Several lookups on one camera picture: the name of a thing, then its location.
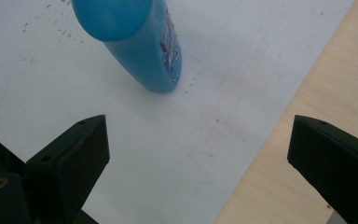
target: light wood surface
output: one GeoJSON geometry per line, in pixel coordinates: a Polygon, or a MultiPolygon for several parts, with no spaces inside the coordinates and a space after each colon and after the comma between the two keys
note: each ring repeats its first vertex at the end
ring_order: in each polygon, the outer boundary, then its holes
{"type": "Polygon", "coordinates": [[[286,159],[295,114],[358,137],[358,0],[260,149],[215,224],[321,223],[333,208],[286,159]]]}

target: wooden table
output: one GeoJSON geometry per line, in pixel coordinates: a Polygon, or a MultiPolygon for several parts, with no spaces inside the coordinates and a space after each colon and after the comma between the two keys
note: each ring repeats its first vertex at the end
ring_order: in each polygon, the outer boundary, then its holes
{"type": "Polygon", "coordinates": [[[286,159],[295,114],[358,137],[358,0],[304,80],[215,224],[321,223],[333,212],[286,159]]]}

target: bottle label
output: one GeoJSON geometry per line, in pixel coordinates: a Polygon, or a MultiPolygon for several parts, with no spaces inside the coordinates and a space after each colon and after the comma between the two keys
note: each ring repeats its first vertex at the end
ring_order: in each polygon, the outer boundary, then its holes
{"type": "Polygon", "coordinates": [[[176,41],[176,33],[174,31],[174,26],[171,20],[171,14],[167,11],[166,20],[162,30],[162,41],[161,47],[164,50],[163,64],[168,74],[173,77],[174,73],[172,72],[176,66],[176,61],[179,57],[178,46],[176,41]]]}

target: plastic bottle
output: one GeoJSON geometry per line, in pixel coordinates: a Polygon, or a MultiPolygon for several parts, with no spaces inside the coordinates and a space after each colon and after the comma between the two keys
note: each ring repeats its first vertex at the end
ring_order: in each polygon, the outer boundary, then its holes
{"type": "Polygon", "coordinates": [[[145,88],[163,93],[176,86],[182,57],[165,0],[73,0],[72,5],[86,32],[145,88]]]}

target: white paper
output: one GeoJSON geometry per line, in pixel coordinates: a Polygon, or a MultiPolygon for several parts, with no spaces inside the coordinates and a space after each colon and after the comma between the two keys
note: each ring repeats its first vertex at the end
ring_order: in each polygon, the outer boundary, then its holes
{"type": "Polygon", "coordinates": [[[176,0],[174,92],[143,89],[70,0],[0,0],[0,142],[22,160],[105,114],[100,223],[212,223],[352,0],[176,0]]]}

